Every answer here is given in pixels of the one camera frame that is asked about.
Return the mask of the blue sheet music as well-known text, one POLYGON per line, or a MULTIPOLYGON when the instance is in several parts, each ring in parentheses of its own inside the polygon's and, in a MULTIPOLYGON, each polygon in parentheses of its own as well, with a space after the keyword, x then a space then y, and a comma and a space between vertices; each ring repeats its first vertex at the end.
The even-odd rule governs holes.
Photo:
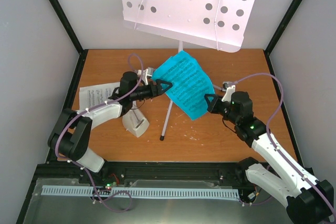
POLYGON ((183 50, 160 65, 152 80, 170 82, 172 87, 165 94, 193 121, 207 112, 205 95, 215 93, 209 76, 183 50))

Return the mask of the white metronome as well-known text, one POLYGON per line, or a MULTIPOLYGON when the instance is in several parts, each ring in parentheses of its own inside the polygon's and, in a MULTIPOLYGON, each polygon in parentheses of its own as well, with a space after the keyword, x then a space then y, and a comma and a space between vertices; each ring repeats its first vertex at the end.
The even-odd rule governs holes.
POLYGON ((149 128, 149 121, 133 102, 132 108, 122 117, 124 128, 135 137, 139 138, 149 128))

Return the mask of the white sheet music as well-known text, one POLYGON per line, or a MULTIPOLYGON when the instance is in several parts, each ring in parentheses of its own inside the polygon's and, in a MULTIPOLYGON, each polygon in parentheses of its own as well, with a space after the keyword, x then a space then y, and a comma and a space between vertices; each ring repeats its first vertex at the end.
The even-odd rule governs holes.
POLYGON ((104 103, 108 97, 112 96, 115 88, 119 87, 119 82, 98 84, 79 89, 79 109, 92 108, 104 103))

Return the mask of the white music stand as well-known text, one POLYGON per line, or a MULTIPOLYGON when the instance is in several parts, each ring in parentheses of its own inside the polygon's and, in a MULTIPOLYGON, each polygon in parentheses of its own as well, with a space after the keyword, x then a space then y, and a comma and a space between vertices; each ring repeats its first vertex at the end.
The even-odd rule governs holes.
POLYGON ((122 0, 125 25, 180 42, 234 53, 255 0, 122 0))

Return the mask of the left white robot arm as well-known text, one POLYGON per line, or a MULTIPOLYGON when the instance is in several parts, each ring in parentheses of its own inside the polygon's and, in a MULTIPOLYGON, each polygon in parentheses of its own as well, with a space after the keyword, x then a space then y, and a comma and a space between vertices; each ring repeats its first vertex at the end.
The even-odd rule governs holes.
POLYGON ((106 182, 109 170, 104 167, 105 159, 88 147, 91 130, 126 115, 132 109, 134 101, 161 96, 173 87, 171 82, 161 79, 146 84, 141 78, 135 72, 125 72, 118 86, 102 103, 81 111, 64 109, 48 139, 50 149, 56 155, 61 154, 67 161, 90 170, 91 178, 97 183, 106 182))

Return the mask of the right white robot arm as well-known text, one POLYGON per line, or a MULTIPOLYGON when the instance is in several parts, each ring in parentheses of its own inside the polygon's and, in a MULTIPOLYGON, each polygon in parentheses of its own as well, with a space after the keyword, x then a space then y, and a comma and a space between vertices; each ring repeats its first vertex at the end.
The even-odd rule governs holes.
POLYGON ((206 94, 207 110, 234 125, 238 138, 262 156, 272 172, 252 158, 242 161, 242 180, 259 186, 280 204, 293 223, 320 223, 335 216, 334 189, 294 160, 266 125, 254 116, 247 92, 206 94))

